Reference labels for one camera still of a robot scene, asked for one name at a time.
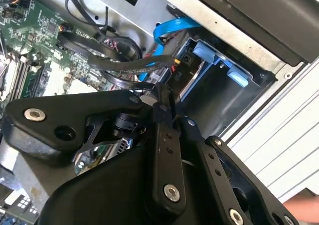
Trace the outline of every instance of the black metal arm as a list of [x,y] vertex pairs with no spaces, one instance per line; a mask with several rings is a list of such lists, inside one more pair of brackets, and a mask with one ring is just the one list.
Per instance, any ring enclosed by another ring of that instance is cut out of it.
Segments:
[[[45,203],[39,225],[298,224],[226,144],[203,139],[167,86],[152,95],[121,90],[7,106],[3,137],[23,160],[13,172],[36,205]],[[131,149],[70,176],[76,153],[123,137],[134,139]],[[52,176],[64,180],[48,188]]]

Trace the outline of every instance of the motherboard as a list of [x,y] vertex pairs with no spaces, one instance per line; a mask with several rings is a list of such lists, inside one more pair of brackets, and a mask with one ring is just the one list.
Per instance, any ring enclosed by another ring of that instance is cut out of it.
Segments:
[[62,30],[92,38],[35,0],[0,0],[0,30],[12,51],[7,64],[1,58],[0,114],[18,98],[119,89],[57,41]]

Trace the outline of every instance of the metal panel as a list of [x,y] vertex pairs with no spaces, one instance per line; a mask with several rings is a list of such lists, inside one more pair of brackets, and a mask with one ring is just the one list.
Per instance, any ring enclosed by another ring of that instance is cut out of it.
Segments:
[[319,59],[229,143],[282,202],[306,187],[319,194],[318,78]]
[[167,0],[260,67],[274,71],[282,62],[199,0]]

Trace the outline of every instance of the silver screw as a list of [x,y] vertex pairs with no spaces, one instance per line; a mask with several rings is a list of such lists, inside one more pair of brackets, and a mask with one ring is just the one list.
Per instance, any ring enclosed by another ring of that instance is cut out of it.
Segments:
[[285,216],[285,219],[290,225],[295,225],[288,216]]
[[234,209],[229,210],[229,215],[236,225],[244,224],[243,218],[240,216],[239,212],[237,212],[236,210]]
[[169,200],[175,203],[178,202],[180,199],[180,194],[178,189],[172,184],[165,185],[164,194]]
[[188,123],[189,123],[191,126],[195,126],[194,121],[192,121],[192,120],[190,120],[190,119],[188,119]]
[[130,97],[130,100],[134,103],[138,103],[139,100],[136,97]]
[[24,117],[33,122],[41,122],[45,120],[46,115],[42,110],[32,108],[25,110]]
[[285,75],[284,75],[284,79],[291,79],[293,76],[293,74],[291,72],[287,72]]
[[161,105],[160,108],[164,110],[165,112],[167,112],[167,107],[165,105]]
[[218,139],[214,139],[214,143],[215,143],[216,145],[218,145],[218,146],[222,146],[221,141],[218,140]]

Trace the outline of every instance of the chip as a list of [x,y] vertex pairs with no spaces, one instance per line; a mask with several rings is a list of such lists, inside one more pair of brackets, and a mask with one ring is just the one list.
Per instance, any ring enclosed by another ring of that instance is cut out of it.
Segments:
[[52,34],[55,33],[55,29],[56,29],[56,25],[55,24],[52,24],[52,23],[49,23],[48,24],[48,31],[51,32]]
[[34,37],[32,34],[28,35],[28,40],[33,41]]

